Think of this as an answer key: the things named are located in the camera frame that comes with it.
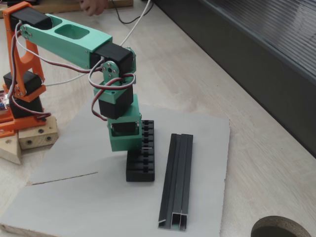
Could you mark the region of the person's hand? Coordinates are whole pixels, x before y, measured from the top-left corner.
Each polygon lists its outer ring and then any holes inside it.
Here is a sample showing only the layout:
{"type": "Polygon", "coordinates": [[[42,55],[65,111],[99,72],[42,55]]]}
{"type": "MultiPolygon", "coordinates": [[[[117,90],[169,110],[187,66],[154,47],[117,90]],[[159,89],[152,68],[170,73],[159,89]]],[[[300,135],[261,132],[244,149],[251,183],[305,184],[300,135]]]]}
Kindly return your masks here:
{"type": "Polygon", "coordinates": [[[108,8],[108,0],[78,0],[78,3],[88,16],[100,15],[108,8]]]}

